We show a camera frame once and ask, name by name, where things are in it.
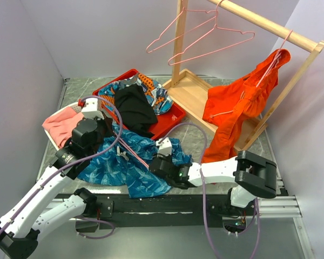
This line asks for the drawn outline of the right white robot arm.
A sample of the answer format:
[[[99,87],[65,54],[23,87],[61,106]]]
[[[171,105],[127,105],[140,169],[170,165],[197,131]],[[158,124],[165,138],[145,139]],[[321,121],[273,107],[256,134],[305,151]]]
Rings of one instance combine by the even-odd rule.
[[[169,186],[189,189],[208,183],[236,183],[226,201],[226,210],[238,215],[256,198],[276,197],[276,163],[249,151],[240,151],[230,159],[209,163],[176,166],[170,156],[158,154],[149,171]]]

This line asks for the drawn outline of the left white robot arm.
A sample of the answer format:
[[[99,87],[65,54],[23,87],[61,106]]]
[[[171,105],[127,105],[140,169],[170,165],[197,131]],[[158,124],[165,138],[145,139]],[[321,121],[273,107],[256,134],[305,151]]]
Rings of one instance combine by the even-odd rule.
[[[113,136],[106,116],[82,118],[42,177],[9,212],[0,218],[0,250],[10,258],[28,258],[39,241],[74,217],[89,217],[97,210],[97,197],[80,188],[48,212],[47,205],[90,164],[104,138]]]

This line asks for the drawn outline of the blue leaf-print shorts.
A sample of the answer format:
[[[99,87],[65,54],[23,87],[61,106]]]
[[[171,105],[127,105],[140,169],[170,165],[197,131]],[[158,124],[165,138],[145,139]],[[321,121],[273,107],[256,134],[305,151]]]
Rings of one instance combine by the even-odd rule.
[[[91,159],[78,179],[103,186],[126,185],[130,198],[153,197],[166,194],[171,186],[151,173],[147,165],[158,152],[155,141],[124,129],[121,139],[134,154],[117,142],[106,153]]]

